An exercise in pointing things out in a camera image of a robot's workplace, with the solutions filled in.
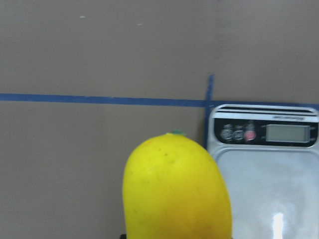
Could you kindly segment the yellow mango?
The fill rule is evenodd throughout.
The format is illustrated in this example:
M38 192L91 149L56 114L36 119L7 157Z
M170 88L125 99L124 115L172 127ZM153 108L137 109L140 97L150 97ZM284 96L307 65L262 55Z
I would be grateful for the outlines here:
M130 154L123 186L129 239L230 239L228 191L217 164L197 142L170 132Z

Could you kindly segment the brown paper table cover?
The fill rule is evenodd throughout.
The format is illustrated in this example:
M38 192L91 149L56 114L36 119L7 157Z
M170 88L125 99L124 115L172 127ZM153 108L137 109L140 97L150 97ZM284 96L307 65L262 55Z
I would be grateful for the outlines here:
M143 140L203 143L202 107L319 102L316 0L3 0L0 236L116 239Z

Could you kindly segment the silver digital kitchen scale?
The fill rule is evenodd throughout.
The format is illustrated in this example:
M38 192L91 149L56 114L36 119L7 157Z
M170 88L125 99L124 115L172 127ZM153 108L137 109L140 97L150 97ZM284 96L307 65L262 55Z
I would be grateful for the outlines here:
M210 113L207 137L229 192L233 238L318 238L317 110L224 104Z

